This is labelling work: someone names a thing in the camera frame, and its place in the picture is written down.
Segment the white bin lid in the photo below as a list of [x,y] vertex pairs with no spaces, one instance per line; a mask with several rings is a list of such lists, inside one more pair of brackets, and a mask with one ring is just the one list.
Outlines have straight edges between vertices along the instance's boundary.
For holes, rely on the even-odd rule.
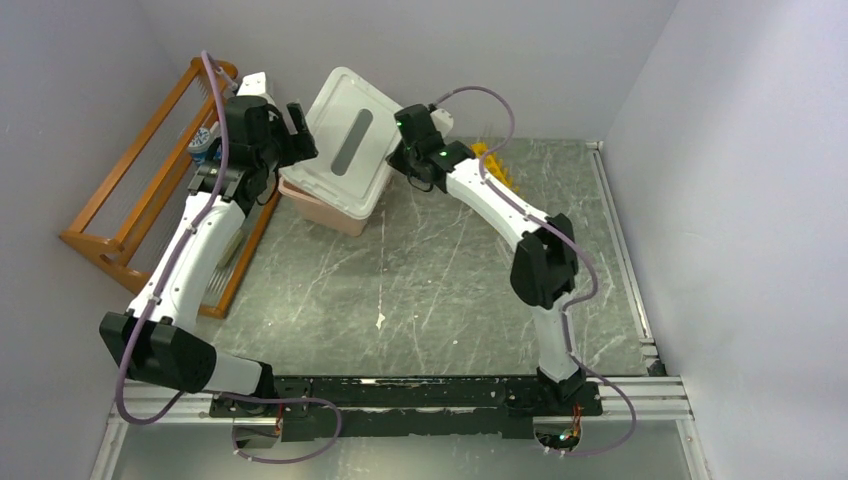
[[401,106],[347,67],[333,69],[306,115],[318,156],[282,169],[300,190],[362,220],[373,212],[400,140]]

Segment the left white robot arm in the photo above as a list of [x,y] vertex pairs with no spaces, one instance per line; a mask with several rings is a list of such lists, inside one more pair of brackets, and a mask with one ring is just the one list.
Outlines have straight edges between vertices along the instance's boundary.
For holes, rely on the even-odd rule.
[[219,260],[271,177],[318,151],[296,102],[280,111],[262,96],[236,96],[224,104],[223,118],[160,263],[124,312],[104,316],[99,333],[123,379],[236,394],[242,408],[261,416],[277,400],[271,366],[220,353],[194,328]]

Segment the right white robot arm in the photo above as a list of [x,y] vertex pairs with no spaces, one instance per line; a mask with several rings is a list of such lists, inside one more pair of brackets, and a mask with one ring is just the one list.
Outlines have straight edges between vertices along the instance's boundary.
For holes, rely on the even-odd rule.
[[571,221],[523,201],[488,172],[470,147],[446,142],[434,112],[416,104],[395,113],[401,140],[388,162],[412,185],[426,192],[437,189],[470,207],[511,248],[509,282],[531,309],[539,345],[540,402],[550,413],[565,413],[586,381],[563,320],[579,272],[578,256],[570,245]]

